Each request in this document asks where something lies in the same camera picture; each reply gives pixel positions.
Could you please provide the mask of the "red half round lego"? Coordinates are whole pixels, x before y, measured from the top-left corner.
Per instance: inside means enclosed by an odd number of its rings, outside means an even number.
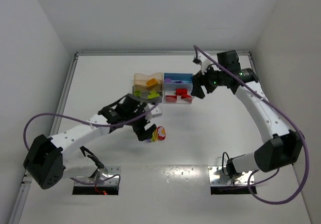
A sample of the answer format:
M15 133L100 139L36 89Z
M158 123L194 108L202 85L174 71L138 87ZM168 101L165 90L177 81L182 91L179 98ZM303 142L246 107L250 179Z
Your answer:
M188 94L185 95L181 95L181 99L185 102L189 102L191 103L193 101L193 98L191 96L189 96Z

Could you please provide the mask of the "multicolour lego stack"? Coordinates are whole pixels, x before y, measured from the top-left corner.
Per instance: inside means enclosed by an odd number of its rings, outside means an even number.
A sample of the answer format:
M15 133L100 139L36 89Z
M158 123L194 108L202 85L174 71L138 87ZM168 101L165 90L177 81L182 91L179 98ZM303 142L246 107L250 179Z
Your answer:
M156 130L152 133L152 138L147 139L148 143L156 142L156 141L163 141L166 138L166 131L163 126L159 126Z

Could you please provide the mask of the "red lego piece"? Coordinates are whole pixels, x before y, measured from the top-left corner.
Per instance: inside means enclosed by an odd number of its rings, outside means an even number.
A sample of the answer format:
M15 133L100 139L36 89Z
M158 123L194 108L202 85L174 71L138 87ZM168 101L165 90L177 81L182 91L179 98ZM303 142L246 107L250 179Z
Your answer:
M186 88L177 88L176 89L176 95L184 95L184 94L188 94L188 90Z

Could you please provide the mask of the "green rectangular lego brick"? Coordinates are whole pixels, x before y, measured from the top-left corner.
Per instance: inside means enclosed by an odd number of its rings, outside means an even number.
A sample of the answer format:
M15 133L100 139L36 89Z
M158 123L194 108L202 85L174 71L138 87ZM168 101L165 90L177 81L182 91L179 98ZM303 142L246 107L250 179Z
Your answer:
M157 93L155 90L152 90L147 96L147 99L154 99L154 98L158 98L159 96L160 96L159 93Z

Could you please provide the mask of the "red lego brick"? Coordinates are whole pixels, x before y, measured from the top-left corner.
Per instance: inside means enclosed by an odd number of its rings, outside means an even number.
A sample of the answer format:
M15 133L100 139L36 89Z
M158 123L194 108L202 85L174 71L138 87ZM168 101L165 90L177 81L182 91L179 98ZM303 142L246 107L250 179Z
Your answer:
M165 97L165 101L169 102L169 103L176 103L177 102L177 96L167 95Z

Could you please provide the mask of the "yellow lego piece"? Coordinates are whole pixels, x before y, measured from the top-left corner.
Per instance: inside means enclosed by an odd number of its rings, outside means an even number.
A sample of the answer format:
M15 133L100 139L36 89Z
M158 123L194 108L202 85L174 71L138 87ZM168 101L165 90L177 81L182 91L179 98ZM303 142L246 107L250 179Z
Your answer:
M158 81L155 78L151 78L146 82L148 88L158 85Z

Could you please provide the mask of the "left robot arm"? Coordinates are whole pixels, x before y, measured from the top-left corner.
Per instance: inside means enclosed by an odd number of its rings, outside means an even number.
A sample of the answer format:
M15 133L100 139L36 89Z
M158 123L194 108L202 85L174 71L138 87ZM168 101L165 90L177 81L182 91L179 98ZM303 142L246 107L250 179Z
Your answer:
M139 141L151 140L157 126L146 128L146 125L162 115L161 100L161 97L143 99L128 93L86 121L67 117L78 125L49 137L43 134L35 137L31 145L25 145L28 153L23 167L42 189L53 187L63 178L88 186L119 178L120 174L108 172L85 145L124 126L132 127Z

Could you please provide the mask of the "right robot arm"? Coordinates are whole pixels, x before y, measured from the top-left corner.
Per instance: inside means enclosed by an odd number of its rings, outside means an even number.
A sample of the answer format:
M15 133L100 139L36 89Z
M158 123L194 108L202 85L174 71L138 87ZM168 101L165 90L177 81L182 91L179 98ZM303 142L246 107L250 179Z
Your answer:
M243 172L269 172L294 164L302 149L297 131L280 118L267 102L258 77L250 68L241 68L236 51L217 54L212 61L207 53L195 51L193 62L201 69L192 77L192 96L203 99L217 87L225 86L243 103L254 120L263 141L256 151L228 159L227 175L230 178Z

